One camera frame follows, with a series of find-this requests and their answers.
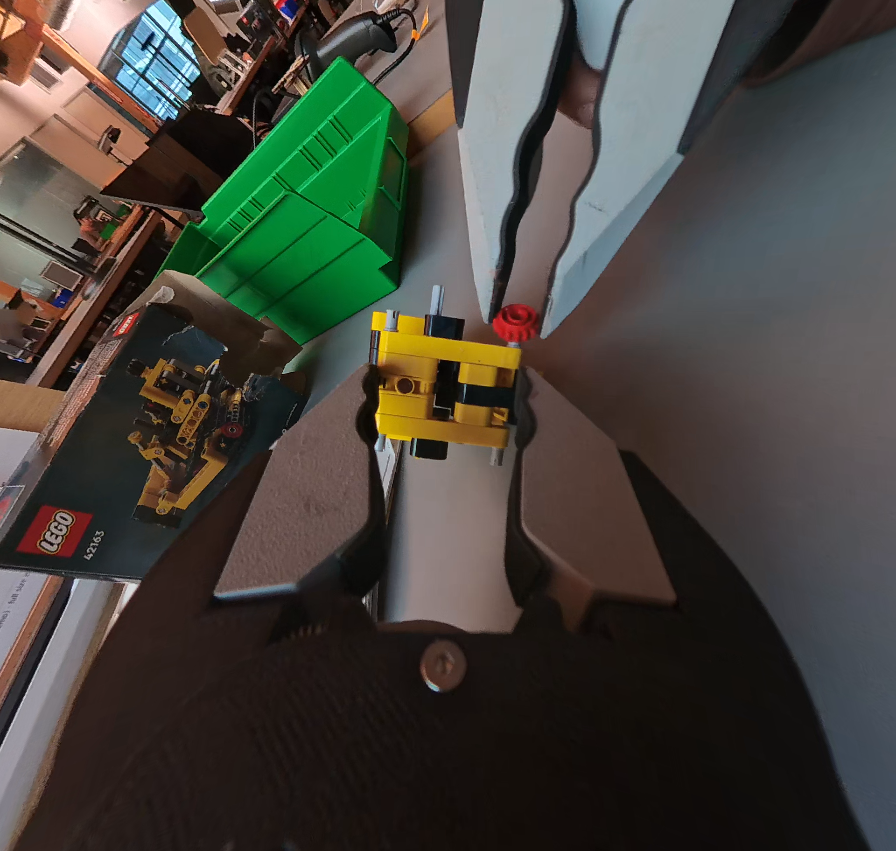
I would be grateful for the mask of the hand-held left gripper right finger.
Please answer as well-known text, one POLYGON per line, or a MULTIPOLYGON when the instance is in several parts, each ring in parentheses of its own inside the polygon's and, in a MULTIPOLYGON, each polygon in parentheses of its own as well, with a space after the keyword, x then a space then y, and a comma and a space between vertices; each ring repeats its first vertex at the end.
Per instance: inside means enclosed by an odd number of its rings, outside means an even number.
POLYGON ((518 374, 504 567, 519 608, 578 631, 598 603, 677 603, 616 444, 535 370, 518 374))

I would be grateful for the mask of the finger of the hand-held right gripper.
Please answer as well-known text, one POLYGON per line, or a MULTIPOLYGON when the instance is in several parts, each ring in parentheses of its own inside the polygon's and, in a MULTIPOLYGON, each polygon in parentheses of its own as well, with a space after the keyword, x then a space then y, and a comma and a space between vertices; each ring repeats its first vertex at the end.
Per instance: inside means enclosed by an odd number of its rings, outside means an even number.
POLYGON ((573 0, 446 0, 469 253, 484 321, 504 305, 574 31, 573 0))
POLYGON ((577 308, 796 0, 574 0, 601 75, 593 163, 546 292, 541 336, 577 308))

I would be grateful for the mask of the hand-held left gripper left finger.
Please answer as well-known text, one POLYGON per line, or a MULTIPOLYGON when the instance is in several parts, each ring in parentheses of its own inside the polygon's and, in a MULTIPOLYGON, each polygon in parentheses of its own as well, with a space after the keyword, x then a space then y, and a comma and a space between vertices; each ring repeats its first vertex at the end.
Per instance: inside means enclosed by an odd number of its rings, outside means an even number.
POLYGON ((378 390, 375 366, 362 365, 274 444, 217 599, 375 587, 387 559, 378 390))

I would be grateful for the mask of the yellow lego bulldozer model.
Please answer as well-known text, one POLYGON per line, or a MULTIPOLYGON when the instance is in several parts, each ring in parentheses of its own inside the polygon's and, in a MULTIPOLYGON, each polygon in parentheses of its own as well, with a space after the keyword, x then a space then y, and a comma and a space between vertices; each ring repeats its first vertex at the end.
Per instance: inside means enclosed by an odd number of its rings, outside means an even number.
POLYGON ((443 461, 451 444, 490 450, 501 466, 515 423, 521 347, 465 341, 464 319, 442 312, 444 288, 433 286, 423 317, 375 312, 370 364, 378 376, 375 452, 407 442, 416 459, 443 461))

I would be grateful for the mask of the red lego gear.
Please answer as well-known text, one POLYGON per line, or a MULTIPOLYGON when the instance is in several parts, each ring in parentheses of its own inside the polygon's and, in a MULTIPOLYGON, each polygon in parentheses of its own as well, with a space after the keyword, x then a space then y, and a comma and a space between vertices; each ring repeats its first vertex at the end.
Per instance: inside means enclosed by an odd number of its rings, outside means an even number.
POLYGON ((501 308, 491 321, 496 335, 508 347, 518 349, 539 335, 540 316, 525 304, 510 304, 501 308))

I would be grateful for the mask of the dark lego box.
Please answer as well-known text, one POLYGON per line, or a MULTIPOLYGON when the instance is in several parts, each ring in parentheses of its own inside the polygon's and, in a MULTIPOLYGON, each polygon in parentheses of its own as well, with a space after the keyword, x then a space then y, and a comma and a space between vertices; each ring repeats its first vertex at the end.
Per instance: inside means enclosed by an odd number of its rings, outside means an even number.
POLYGON ((2 571, 137 582, 301 415, 300 345, 165 271, 107 328, 2 491, 2 571))

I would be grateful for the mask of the person's right hand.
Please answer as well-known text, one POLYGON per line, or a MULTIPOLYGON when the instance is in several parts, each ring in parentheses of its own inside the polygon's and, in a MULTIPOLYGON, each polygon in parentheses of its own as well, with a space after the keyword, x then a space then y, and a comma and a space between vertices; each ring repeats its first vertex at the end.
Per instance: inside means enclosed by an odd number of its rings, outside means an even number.
POLYGON ((585 62, 574 61, 566 73, 557 111, 578 126, 592 129, 602 80, 601 72, 585 62))

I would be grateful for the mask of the black barcode scanner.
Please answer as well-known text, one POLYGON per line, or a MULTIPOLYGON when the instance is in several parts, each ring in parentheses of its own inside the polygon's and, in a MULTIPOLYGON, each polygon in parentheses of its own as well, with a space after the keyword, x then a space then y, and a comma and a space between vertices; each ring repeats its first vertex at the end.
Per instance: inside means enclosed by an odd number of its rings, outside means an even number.
POLYGON ((395 53, 398 43, 392 23, 400 16, 401 9, 383 14, 374 11, 358 14, 333 28, 322 39, 299 32, 294 42, 294 54, 296 58, 305 59, 308 85, 318 80, 338 57, 354 65, 365 54, 395 53))

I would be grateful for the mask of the green plastic bin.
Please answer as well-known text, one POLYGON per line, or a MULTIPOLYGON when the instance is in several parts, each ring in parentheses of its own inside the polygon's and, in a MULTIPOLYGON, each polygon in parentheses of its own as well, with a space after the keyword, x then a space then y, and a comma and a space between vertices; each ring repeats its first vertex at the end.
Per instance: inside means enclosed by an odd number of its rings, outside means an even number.
POLYGON ((409 128, 339 58, 203 205, 199 230, 223 247, 294 193, 398 257, 406 210, 409 128))
POLYGON ((340 217, 280 188, 263 208, 249 200, 188 225, 161 271, 196 277, 303 344, 397 288, 404 216, 388 195, 340 217))

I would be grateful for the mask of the wooden workbench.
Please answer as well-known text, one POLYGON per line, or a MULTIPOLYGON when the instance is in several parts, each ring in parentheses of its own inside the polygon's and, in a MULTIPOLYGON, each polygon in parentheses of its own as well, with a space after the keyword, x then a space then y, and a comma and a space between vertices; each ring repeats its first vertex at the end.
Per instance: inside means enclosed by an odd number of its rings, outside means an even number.
POLYGON ((103 281, 93 287, 89 298, 78 298, 64 327, 28 376, 26 385, 50 389, 54 387, 78 349, 90 336, 108 302, 118 291, 126 274, 154 234, 156 226, 162 221, 163 214, 157 210, 141 211, 140 220, 118 248, 112 268, 103 281))

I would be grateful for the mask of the black monitor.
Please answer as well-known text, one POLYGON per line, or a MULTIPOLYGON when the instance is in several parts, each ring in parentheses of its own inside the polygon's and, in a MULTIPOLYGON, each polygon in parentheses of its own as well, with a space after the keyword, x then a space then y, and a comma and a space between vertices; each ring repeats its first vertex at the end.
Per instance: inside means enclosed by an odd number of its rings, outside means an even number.
POLYGON ((167 120, 102 193, 119 202, 197 216, 252 149, 252 130, 239 118, 188 110, 167 120))

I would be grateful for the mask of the large window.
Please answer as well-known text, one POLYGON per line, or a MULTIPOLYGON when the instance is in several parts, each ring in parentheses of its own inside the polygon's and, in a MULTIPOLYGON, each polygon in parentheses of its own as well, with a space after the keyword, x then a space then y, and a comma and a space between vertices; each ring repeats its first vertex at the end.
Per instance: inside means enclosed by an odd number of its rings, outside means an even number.
POLYGON ((166 0, 148 6, 118 33, 100 67, 161 121, 178 116, 201 75, 193 44, 166 0))

